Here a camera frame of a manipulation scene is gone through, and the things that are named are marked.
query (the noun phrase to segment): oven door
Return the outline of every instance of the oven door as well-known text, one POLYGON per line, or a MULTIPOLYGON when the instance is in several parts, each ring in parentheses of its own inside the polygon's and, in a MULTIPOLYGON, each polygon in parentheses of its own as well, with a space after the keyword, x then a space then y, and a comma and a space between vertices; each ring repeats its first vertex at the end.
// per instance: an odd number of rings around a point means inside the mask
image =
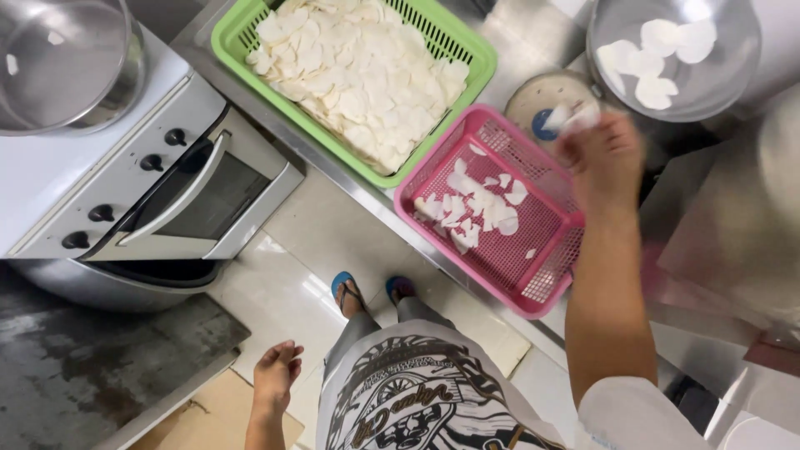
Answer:
POLYGON ((205 258, 286 165, 252 133, 241 115, 228 111, 82 259, 205 258))

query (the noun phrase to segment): black knob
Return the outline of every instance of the black knob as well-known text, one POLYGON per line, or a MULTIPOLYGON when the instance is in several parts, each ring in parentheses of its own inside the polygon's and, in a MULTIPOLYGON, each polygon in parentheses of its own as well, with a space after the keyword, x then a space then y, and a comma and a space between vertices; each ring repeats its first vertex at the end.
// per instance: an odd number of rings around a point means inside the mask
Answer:
POLYGON ((180 128, 173 128, 164 135, 164 142, 171 146, 179 145, 186 147, 186 133, 180 128))
POLYGON ((114 209, 111 205, 100 205, 89 211, 89 220, 92 222, 113 222, 114 209))
POLYGON ((70 250, 73 248, 89 248, 89 235, 85 231, 69 233, 61 241, 61 246, 70 250))
POLYGON ((144 171, 157 171, 163 172, 164 167, 161 167, 161 156, 158 155, 147 155, 142 158, 142 161, 139 163, 139 166, 144 171))

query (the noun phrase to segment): flip-flop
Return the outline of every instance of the flip-flop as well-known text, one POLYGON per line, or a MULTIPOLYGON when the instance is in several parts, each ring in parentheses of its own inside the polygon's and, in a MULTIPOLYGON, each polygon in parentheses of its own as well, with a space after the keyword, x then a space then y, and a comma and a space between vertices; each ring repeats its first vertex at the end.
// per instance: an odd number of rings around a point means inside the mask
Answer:
POLYGON ((348 293, 350 293, 350 295, 355 297, 355 299, 358 300, 358 302, 361 304, 361 308, 364 311, 366 311, 366 304, 364 303, 364 298, 361 297, 360 293, 361 289, 358 288, 358 285, 355 283, 355 278, 353 278, 353 276, 349 272, 346 271, 339 272, 339 274, 334 277, 334 282, 330 284, 330 293, 333 294, 334 301, 336 300, 336 295, 338 294, 339 291, 339 284, 344 286, 344 292, 342 293, 342 301, 339 302, 339 310, 342 312, 342 314, 344 315, 345 313, 345 295, 347 295, 348 293), (349 287, 347 287, 347 284, 345 284, 345 282, 348 279, 353 282, 353 285, 355 286, 355 289, 358 292, 353 292, 349 287))
POLYGON ((389 297, 389 301, 392 302, 392 304, 395 307, 397 307, 398 305, 394 302, 394 299, 392 298, 392 291, 394 290, 394 287, 399 285, 399 284, 402 284, 402 285, 405 285, 406 287, 410 287, 411 288, 411 291, 414 293, 413 295, 410 295, 411 297, 417 297, 418 296, 417 295, 417 287, 414 286, 414 282, 413 281, 411 281, 410 279, 407 279, 405 276, 393 276, 393 277, 389 278, 386 281, 386 295, 389 297))

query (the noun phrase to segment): green plastic basket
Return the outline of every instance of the green plastic basket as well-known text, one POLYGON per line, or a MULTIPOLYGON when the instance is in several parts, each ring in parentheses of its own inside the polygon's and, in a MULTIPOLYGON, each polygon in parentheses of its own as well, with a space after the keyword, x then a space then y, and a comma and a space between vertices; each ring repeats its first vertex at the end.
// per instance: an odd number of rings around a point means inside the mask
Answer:
POLYGON ((392 175, 385 176, 350 152, 349 144, 329 132, 304 110, 267 86, 245 64, 245 57, 258 48, 255 27, 270 11, 263 0, 238 0, 214 27, 211 46, 217 57, 264 98, 272 102, 289 119, 314 136, 323 146, 353 167, 378 187, 396 187, 414 169, 450 124, 481 93, 497 68, 497 52, 481 36, 452 15, 435 0, 384 0, 412 23, 426 37, 428 50, 439 59, 461 59, 470 67, 466 90, 445 113, 444 119, 417 145, 406 163, 392 175))

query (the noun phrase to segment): person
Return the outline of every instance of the person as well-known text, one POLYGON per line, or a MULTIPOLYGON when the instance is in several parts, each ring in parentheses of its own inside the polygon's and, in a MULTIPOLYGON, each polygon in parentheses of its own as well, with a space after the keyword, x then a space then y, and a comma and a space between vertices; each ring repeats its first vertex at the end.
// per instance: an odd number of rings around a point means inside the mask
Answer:
MULTIPOLYGON (((597 126, 557 144, 586 217, 566 313, 580 419, 575 447, 708 449, 656 388, 639 280, 641 140, 626 116, 604 113, 597 126)), ((343 272, 334 281, 336 303, 349 322, 326 359, 317 450, 564 448, 555 428, 537 417, 476 343, 419 299, 409 279, 390 279, 386 290, 399 323, 381 329, 355 280, 343 272)), ((279 344, 255 368, 247 450, 283 449, 281 417, 302 350, 292 341, 279 344)))

